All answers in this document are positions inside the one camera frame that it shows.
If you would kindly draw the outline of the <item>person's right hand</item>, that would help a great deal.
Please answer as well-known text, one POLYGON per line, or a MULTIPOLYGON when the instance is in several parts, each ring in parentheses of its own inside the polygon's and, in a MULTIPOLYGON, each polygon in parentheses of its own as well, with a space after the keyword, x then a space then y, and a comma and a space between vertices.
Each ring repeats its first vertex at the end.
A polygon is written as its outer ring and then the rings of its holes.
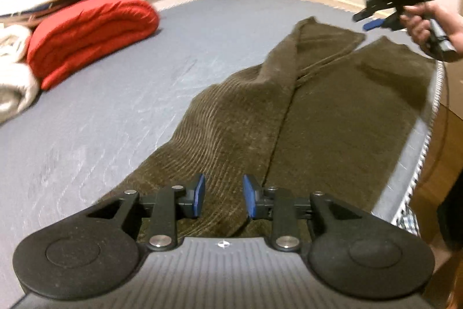
POLYGON ((415 6, 405 6, 401 15, 401 23, 407 30, 407 34, 422 51, 428 52, 427 44, 430 38, 430 17, 437 21, 440 27, 447 34, 451 44, 462 56, 462 16, 456 12, 445 9, 436 1, 429 1, 415 6))

